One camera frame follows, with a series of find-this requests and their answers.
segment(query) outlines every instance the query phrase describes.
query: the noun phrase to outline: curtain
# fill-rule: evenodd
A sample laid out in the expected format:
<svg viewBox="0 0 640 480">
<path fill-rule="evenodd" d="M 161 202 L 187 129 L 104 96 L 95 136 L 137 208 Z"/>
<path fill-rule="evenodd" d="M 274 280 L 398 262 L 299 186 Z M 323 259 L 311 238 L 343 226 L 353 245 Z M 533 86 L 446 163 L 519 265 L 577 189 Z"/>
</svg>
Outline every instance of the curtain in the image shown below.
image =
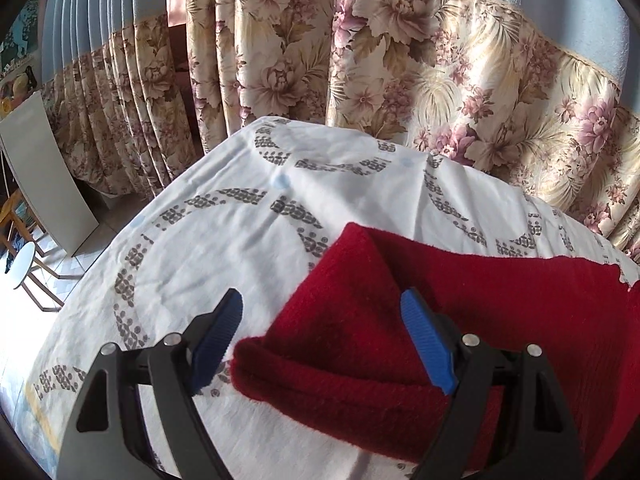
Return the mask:
<svg viewBox="0 0 640 480">
<path fill-rule="evenodd" d="M 47 0 L 43 101 L 72 175 L 153 197 L 195 160 L 165 0 Z"/>
<path fill-rule="evenodd" d="M 638 36 L 616 0 L 186 0 L 206 151 L 263 115 L 439 152 L 640 261 Z"/>
</svg>

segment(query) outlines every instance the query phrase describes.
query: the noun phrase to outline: patterned bedsheet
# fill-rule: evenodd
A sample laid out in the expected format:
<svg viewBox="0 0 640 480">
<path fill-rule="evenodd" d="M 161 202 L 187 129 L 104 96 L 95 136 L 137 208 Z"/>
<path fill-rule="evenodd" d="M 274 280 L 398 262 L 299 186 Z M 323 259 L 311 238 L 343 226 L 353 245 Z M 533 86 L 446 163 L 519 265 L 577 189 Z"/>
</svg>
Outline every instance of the patterned bedsheet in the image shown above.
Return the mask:
<svg viewBox="0 0 640 480">
<path fill-rule="evenodd" d="M 153 344 L 210 311 L 231 286 L 245 304 L 235 340 L 260 335 L 350 221 L 458 253 L 580 256 L 620 266 L 624 282 L 639 277 L 604 238 L 479 171 L 353 130 L 261 118 L 153 200 L 76 286 L 19 399 L 18 435 L 54 476 L 66 420 L 103 343 Z M 411 473 L 411 464 L 241 396 L 225 362 L 202 393 L 196 406 L 235 478 Z M 176 474 L 150 387 L 142 397 L 158 467 Z"/>
</svg>

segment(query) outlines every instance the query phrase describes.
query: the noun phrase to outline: red towel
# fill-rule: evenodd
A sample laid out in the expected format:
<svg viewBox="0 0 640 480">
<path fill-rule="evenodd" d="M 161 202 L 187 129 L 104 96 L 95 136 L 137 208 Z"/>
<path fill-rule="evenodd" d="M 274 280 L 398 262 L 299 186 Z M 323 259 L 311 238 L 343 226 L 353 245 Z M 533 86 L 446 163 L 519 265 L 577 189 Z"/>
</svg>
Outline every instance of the red towel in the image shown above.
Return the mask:
<svg viewBox="0 0 640 480">
<path fill-rule="evenodd" d="M 356 446 L 419 462 L 448 399 L 431 386 L 399 311 L 416 286 L 463 333 L 495 348 L 542 346 L 593 478 L 640 413 L 639 287 L 581 258 L 453 254 L 348 224 L 263 337 L 236 345 L 236 389 Z M 490 448 L 495 388 L 471 469 Z"/>
</svg>

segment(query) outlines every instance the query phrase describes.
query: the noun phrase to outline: floor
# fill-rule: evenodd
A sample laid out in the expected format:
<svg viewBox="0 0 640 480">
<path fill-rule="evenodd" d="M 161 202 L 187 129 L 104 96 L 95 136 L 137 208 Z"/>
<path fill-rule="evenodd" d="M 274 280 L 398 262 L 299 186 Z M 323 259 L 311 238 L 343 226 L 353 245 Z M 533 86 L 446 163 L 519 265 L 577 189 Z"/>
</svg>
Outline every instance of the floor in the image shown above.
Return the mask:
<svg viewBox="0 0 640 480">
<path fill-rule="evenodd" d="M 66 254 L 49 235 L 42 235 L 36 228 L 34 237 L 45 251 L 40 258 L 45 264 L 61 276 L 56 279 L 48 272 L 37 269 L 34 275 L 62 301 L 66 301 L 85 272 L 94 264 L 108 247 L 116 234 L 127 225 L 146 205 L 146 201 L 130 195 L 118 201 L 112 210 L 94 211 L 100 225 L 85 240 L 76 254 Z M 0 258 L 0 272 L 4 272 L 6 254 Z M 20 287 L 11 290 L 2 282 L 0 274 L 0 406 L 11 421 L 12 406 L 22 388 L 22 379 L 31 368 L 38 349 L 46 338 L 51 325 L 57 317 L 56 312 L 41 312 Z M 57 304 L 27 279 L 29 290 L 44 308 L 57 307 Z"/>
</svg>

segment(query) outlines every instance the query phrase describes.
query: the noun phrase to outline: blue gripper pad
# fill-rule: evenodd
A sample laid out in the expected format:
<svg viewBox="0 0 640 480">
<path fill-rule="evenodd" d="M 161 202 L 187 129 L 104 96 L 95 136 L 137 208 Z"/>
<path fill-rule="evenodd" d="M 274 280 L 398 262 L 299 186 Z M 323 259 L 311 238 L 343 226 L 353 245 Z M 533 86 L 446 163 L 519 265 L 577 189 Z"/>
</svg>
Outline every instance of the blue gripper pad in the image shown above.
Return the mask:
<svg viewBox="0 0 640 480">
<path fill-rule="evenodd" d="M 410 288 L 404 291 L 400 296 L 402 322 L 411 336 L 424 369 L 427 370 L 431 384 L 439 387 L 445 395 L 450 395 L 458 386 L 453 352 L 438 334 L 430 318 L 434 314 L 425 311 L 423 302 L 416 290 Z"/>
<path fill-rule="evenodd" d="M 192 395 L 211 384 L 220 361 L 225 356 L 226 349 L 242 320 L 242 296 L 237 290 L 230 290 L 216 307 L 216 311 L 220 313 L 191 357 Z"/>
</svg>

